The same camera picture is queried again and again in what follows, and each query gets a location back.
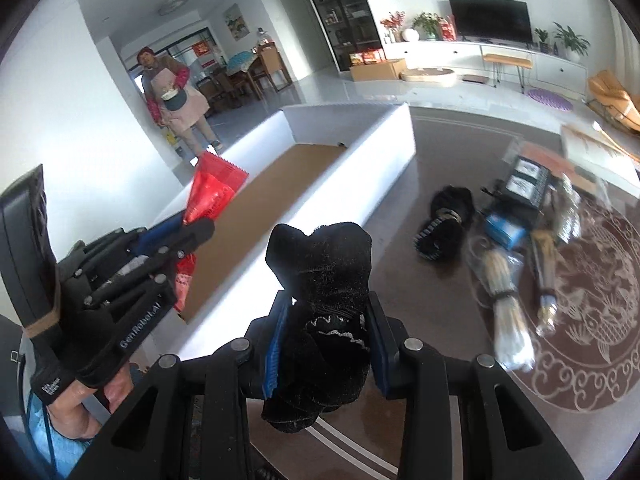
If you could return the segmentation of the black sock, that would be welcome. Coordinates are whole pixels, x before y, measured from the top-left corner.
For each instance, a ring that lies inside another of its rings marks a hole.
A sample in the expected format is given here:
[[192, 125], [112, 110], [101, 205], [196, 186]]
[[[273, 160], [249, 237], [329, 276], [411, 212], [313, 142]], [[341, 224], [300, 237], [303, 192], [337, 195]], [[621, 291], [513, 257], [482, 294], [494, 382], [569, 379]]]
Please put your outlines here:
[[278, 347], [277, 385], [262, 419], [285, 434], [355, 402], [370, 368], [370, 235], [356, 223], [311, 234], [279, 223], [266, 263], [293, 299]]
[[475, 214], [468, 188], [445, 186], [430, 203], [430, 218], [414, 237], [414, 248], [425, 260], [448, 263], [457, 258]]

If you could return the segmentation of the red snack packet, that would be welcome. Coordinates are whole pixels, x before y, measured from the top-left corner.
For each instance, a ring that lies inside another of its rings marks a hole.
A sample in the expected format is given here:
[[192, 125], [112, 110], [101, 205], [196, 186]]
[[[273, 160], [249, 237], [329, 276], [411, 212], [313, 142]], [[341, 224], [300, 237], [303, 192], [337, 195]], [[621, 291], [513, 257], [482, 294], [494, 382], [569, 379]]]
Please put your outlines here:
[[[195, 167], [182, 225], [190, 226], [201, 219], [217, 220], [247, 178], [248, 172], [232, 162], [211, 152], [201, 154]], [[182, 313], [186, 307], [197, 261], [194, 252], [178, 259], [175, 277], [177, 302], [174, 305], [178, 313]]]

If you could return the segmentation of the blue white cream box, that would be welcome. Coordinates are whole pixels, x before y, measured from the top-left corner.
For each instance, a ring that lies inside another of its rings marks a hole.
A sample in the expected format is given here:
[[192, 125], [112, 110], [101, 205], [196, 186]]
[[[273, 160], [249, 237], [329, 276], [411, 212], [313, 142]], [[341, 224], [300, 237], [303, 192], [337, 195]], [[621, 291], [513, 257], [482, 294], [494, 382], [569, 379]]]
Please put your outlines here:
[[524, 240], [527, 231], [517, 223], [493, 212], [485, 218], [485, 233], [499, 246], [512, 250]]

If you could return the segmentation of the black box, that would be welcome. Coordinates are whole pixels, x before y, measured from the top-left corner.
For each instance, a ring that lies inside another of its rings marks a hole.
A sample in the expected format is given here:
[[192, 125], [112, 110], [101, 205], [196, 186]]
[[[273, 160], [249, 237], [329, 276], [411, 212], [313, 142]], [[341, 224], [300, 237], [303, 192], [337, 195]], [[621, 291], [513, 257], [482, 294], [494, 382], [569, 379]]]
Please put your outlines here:
[[539, 221], [550, 181], [547, 167], [516, 156], [509, 174], [504, 180], [497, 180], [489, 193], [488, 214], [498, 214], [526, 230], [533, 229]]

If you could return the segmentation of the person in pink apron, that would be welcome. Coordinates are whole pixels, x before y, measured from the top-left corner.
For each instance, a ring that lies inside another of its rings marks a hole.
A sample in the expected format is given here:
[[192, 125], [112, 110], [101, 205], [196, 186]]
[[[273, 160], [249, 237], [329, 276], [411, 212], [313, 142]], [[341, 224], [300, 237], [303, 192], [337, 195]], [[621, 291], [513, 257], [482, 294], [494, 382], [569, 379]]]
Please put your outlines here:
[[139, 51], [137, 60], [143, 68], [143, 95], [154, 122], [169, 128], [196, 157], [205, 151], [217, 154], [222, 144], [206, 120], [206, 97], [190, 84], [190, 70], [149, 47]]

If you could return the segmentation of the bamboo sticks bundle in bag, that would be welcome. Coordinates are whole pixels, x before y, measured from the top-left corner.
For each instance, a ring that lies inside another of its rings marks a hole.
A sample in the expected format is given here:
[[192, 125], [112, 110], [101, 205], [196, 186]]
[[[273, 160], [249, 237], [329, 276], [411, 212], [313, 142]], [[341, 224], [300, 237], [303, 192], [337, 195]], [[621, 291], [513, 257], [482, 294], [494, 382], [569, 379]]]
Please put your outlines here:
[[468, 263], [475, 278], [477, 301], [491, 310], [496, 360], [509, 372], [530, 372], [535, 350], [518, 290], [523, 256], [480, 238], [469, 244]]

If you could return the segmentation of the brown sticks bundle in bag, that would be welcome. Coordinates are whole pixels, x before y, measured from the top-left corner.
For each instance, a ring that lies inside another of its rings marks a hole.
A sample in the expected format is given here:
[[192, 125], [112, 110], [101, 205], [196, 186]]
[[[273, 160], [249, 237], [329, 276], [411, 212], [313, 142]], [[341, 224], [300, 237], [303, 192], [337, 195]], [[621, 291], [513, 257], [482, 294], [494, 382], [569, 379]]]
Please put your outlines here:
[[555, 332], [559, 314], [555, 285], [555, 242], [553, 233], [547, 230], [533, 230], [530, 239], [539, 296], [536, 333], [538, 336], [548, 336]]

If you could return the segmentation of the cardboard box on floor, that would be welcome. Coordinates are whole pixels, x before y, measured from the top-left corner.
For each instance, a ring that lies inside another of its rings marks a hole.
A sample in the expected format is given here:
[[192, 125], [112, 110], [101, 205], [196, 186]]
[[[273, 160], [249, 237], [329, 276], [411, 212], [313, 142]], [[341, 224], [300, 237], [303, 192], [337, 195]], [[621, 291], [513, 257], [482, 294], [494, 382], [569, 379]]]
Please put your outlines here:
[[386, 60], [374, 64], [352, 66], [349, 71], [353, 81], [398, 80], [407, 69], [406, 60]]

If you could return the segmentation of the black glass display cabinet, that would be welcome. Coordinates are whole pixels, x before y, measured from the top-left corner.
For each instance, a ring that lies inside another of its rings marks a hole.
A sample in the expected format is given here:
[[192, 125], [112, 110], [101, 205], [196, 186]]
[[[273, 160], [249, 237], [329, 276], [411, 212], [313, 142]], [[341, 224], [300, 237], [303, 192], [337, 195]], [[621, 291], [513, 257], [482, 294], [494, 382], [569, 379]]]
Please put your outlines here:
[[311, 1], [341, 72], [349, 71], [353, 54], [382, 47], [367, 0]]

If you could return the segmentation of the white vase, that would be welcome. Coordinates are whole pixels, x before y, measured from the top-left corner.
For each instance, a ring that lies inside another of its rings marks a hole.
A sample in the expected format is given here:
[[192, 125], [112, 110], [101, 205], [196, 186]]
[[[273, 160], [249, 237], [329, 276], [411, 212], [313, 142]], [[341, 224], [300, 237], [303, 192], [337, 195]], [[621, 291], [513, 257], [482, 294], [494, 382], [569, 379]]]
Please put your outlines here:
[[405, 28], [401, 33], [402, 40], [405, 42], [417, 42], [420, 40], [420, 32], [414, 28]]

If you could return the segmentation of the purple round mat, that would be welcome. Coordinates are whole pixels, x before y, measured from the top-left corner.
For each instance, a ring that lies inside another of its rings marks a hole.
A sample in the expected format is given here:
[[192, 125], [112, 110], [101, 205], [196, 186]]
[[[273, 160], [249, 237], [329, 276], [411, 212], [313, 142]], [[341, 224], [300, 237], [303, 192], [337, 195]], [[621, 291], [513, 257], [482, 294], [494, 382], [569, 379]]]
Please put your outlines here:
[[554, 110], [560, 110], [561, 112], [571, 112], [574, 110], [573, 103], [567, 98], [546, 89], [531, 88], [526, 92], [526, 96]]

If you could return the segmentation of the green potted plant left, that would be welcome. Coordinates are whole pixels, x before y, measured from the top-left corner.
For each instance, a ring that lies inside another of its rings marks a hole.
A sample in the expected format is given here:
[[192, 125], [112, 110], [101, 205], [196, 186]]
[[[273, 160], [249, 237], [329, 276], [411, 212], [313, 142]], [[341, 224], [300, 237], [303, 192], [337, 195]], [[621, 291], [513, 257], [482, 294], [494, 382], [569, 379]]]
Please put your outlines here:
[[429, 40], [439, 40], [442, 38], [442, 29], [440, 21], [442, 17], [437, 13], [421, 12], [412, 22], [415, 29], [420, 29]]

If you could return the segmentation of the green potted plant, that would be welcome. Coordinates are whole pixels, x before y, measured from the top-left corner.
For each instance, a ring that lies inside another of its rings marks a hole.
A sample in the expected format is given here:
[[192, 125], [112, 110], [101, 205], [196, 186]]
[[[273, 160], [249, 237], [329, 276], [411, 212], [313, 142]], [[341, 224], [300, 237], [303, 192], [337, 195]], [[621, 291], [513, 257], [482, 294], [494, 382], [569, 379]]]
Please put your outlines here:
[[558, 22], [554, 24], [554, 38], [561, 41], [566, 57], [574, 63], [585, 58], [589, 53], [590, 42], [581, 34], [574, 32], [570, 26], [563, 26]]
[[421, 12], [412, 22], [415, 29], [420, 29], [429, 40], [439, 40], [442, 38], [442, 29], [440, 21], [442, 17], [437, 13]]

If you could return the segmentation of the small potted plant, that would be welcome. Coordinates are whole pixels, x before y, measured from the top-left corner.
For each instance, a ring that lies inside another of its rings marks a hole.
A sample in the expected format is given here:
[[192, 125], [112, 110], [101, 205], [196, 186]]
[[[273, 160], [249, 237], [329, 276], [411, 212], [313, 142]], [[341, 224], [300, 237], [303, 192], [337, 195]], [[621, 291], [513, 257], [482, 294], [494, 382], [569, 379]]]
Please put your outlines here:
[[541, 50], [542, 53], [548, 53], [549, 52], [549, 43], [548, 43], [549, 33], [545, 29], [536, 28], [535, 34], [538, 39], [539, 50]]

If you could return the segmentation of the green potted plant right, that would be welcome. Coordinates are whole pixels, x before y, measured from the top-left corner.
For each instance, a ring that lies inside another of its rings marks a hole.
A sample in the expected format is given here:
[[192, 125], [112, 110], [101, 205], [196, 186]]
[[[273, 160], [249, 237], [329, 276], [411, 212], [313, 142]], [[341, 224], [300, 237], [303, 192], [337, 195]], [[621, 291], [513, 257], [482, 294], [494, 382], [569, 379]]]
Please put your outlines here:
[[554, 24], [554, 38], [561, 41], [566, 57], [574, 63], [585, 58], [589, 53], [590, 42], [581, 34], [574, 32], [570, 26], [563, 26], [558, 22]]

